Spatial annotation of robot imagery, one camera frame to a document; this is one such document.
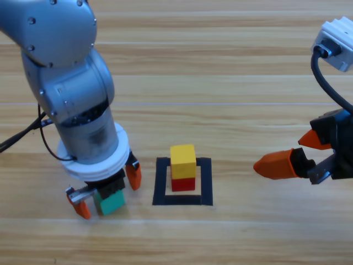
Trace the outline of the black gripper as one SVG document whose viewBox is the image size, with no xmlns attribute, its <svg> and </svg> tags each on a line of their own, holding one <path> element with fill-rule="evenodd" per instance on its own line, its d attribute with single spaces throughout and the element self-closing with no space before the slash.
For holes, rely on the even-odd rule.
<svg viewBox="0 0 353 265">
<path fill-rule="evenodd" d="M 142 179 L 141 165 L 132 151 L 129 153 L 128 160 L 125 164 L 125 169 L 131 188 L 133 190 L 138 190 L 141 186 Z M 77 190 L 70 186 L 66 189 L 67 199 L 79 216 L 89 220 L 92 215 L 85 200 L 95 194 L 99 194 L 102 199 L 106 199 L 117 191 L 124 189 L 124 177 L 125 171 L 120 170 L 118 173 L 107 179 L 85 182 L 86 186 Z"/>
<path fill-rule="evenodd" d="M 254 171 L 269 179 L 308 178 L 312 184 L 352 178 L 352 114 L 338 109 L 327 112 L 310 122 L 312 129 L 298 141 L 299 145 L 317 150 L 332 149 L 333 154 L 316 165 L 303 148 L 264 155 Z"/>
</svg>

